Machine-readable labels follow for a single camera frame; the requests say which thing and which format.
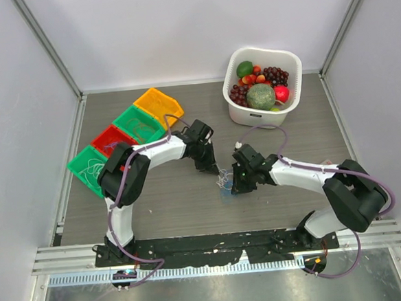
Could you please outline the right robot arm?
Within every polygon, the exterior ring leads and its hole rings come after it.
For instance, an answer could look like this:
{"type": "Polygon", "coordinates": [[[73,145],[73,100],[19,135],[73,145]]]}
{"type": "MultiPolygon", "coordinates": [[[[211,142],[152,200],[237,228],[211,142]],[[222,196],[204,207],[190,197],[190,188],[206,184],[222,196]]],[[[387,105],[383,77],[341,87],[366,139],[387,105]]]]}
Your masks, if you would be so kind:
{"type": "Polygon", "coordinates": [[[364,232],[389,201],[387,191],[357,161],[341,165],[301,164],[279,155],[264,157],[249,144],[237,143],[231,193],[246,194],[259,184],[292,186],[326,196],[329,206],[309,213],[299,224],[297,240],[314,249],[327,234],[349,229],[364,232]]]}

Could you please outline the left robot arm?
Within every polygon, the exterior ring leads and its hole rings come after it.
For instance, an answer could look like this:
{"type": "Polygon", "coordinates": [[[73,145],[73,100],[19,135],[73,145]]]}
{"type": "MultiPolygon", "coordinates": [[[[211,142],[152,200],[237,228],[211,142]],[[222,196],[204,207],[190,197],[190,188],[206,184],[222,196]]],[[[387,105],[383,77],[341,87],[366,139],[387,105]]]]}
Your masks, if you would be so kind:
{"type": "Polygon", "coordinates": [[[134,258],[132,227],[133,204],[138,200],[149,170],[168,161],[190,158],[196,169],[219,175],[211,137],[213,129],[194,120],[182,131],[169,132],[164,138],[144,145],[119,143],[98,176],[98,184],[108,211],[108,231],[104,243],[118,265],[134,258]]]}

